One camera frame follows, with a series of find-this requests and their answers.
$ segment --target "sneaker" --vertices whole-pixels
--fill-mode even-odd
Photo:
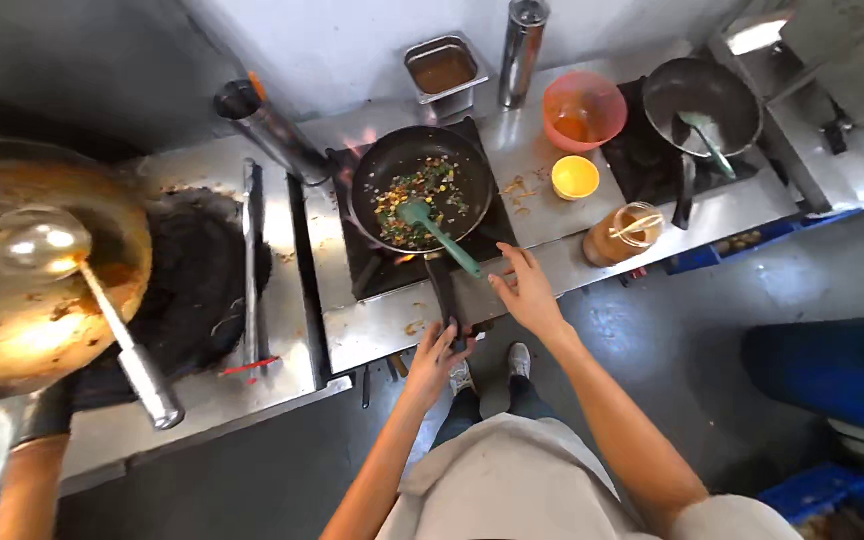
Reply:
[[[528,379],[532,373],[532,354],[524,343],[518,341],[509,347],[509,377],[521,375]]]
[[[452,387],[452,396],[458,396],[459,392],[466,388],[475,390],[473,372],[469,369],[469,362],[462,360],[448,370],[448,385]]]

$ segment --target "orange plastic bowl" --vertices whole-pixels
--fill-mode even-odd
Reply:
[[[629,118],[618,86],[592,71],[573,71],[553,81],[542,97],[542,109],[546,137],[572,154],[609,142]]]

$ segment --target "yellow cup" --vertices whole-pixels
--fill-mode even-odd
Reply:
[[[582,155],[567,155],[552,167],[552,189],[566,201],[578,201],[599,188],[599,169]]]

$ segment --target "frying pan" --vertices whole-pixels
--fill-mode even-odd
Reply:
[[[415,174],[426,158],[448,156],[451,164],[456,165],[453,184],[462,192],[462,200],[468,205],[465,215],[459,213],[458,206],[446,204],[449,192],[436,195],[436,206],[445,214],[439,226],[443,233],[455,241],[464,239],[485,218],[492,204],[496,187],[496,177],[486,157],[472,142],[462,135],[444,128],[413,126],[393,131],[372,145],[359,164],[348,190],[348,207],[359,223],[362,234],[384,248],[406,255],[422,255],[429,281],[438,297],[442,320],[455,318],[459,328],[463,320],[455,298],[455,289],[450,276],[450,268],[440,258],[444,248],[441,245],[429,249],[403,248],[387,242],[380,236],[381,227],[375,214],[377,203],[373,199],[385,193],[392,186],[392,178]],[[455,347],[462,349],[465,341],[457,339]]]
[[[679,113],[705,117],[705,134],[725,157],[730,157],[756,143],[762,132],[762,104],[749,86],[726,67],[688,57],[669,60],[656,68],[642,87],[642,102],[652,127],[684,153],[672,224],[688,229],[695,184],[694,158],[705,159],[711,153]]]

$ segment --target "wok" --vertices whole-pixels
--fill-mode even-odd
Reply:
[[[117,180],[64,149],[0,142],[0,217],[30,205],[75,215],[92,234],[90,264],[128,321],[148,286],[152,240],[142,206]],[[36,282],[0,264],[0,399],[53,385],[113,342],[80,274]]]
[[[442,193],[437,206],[445,218],[439,227],[452,240],[461,241],[485,218],[495,193],[496,177],[486,157],[473,143],[450,129],[413,126],[380,138],[362,156],[359,168],[355,171],[351,189],[348,190],[348,207],[362,233],[374,243],[390,251],[424,256],[429,281],[438,297],[442,320],[449,324],[450,319],[454,318],[459,328],[462,328],[465,321],[459,313],[450,267],[439,257],[439,252],[445,248],[437,244],[429,249],[410,249],[385,241],[380,235],[381,227],[375,214],[377,203],[373,202],[376,190],[384,193],[390,189],[392,178],[415,174],[426,158],[441,156],[448,156],[450,163],[457,165],[453,184],[462,191],[469,210],[465,215],[460,214],[457,206],[445,204],[448,194]],[[454,346],[462,350],[465,341],[456,339]]]
[[[727,158],[745,152],[759,138],[762,104],[749,86],[726,67],[689,57],[669,60],[656,68],[642,87],[642,102],[652,127],[683,152],[682,183],[672,224],[688,229],[695,184],[694,158],[706,159],[712,153],[679,114],[694,113],[705,118],[705,134]]]

